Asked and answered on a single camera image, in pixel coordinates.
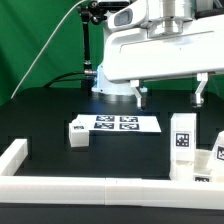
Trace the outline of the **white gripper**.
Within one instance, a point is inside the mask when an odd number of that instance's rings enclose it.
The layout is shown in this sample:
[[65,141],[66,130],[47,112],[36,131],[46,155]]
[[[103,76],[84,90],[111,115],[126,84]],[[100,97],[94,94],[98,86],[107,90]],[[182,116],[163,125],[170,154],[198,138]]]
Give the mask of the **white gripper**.
[[104,74],[111,82],[131,80],[138,109],[145,109],[147,97],[140,80],[198,73],[190,102],[199,108],[208,73],[224,73],[224,14],[196,19],[190,0],[136,0],[112,14],[107,26]]

